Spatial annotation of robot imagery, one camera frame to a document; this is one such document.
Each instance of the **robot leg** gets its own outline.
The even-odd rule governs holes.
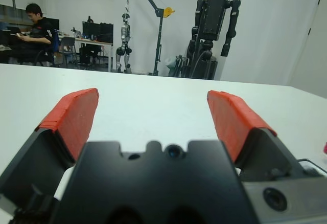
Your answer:
[[[131,48],[127,48],[126,49],[126,53],[125,53],[125,68],[126,68],[126,70],[125,70],[125,72],[127,73],[127,74],[131,74],[132,73],[132,69],[131,69],[131,65],[128,63],[129,62],[129,54],[132,52],[132,49]]]
[[[122,47],[117,48],[117,50],[116,50],[116,69],[117,69],[118,73],[122,72],[121,56],[123,56],[124,54],[125,53],[124,53],[124,50]]]

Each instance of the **red foam pad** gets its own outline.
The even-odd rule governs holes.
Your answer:
[[[61,98],[38,128],[59,132],[67,150],[77,160],[91,131],[98,100],[96,88],[70,93]]]
[[[277,133],[243,99],[225,92],[209,91],[208,104],[218,138],[235,162],[253,128],[267,128]]]

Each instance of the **black shirt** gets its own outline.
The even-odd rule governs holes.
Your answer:
[[[34,24],[31,28],[30,37],[33,38],[43,38],[48,39],[51,44],[53,44],[55,29],[51,25],[51,23],[47,20],[47,18],[40,19],[36,24]],[[31,48],[33,49],[44,49],[49,46],[46,43],[38,43],[38,42],[29,42]]]

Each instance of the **white table surface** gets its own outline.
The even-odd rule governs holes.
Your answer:
[[[62,96],[90,87],[100,97],[89,141],[140,152],[150,140],[186,150],[189,140],[217,139],[206,100],[213,89],[242,97],[297,159],[327,169],[327,99],[292,87],[0,64],[0,173]],[[0,212],[0,223],[8,220]]]

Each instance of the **screw hole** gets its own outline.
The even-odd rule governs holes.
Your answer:
[[[179,146],[170,145],[166,148],[166,153],[172,159],[179,159],[183,157],[183,150]]]
[[[274,188],[267,188],[264,190],[264,199],[275,211],[285,211],[287,209],[287,200],[285,196]]]
[[[132,154],[128,157],[128,160],[139,159],[141,156],[139,154]]]

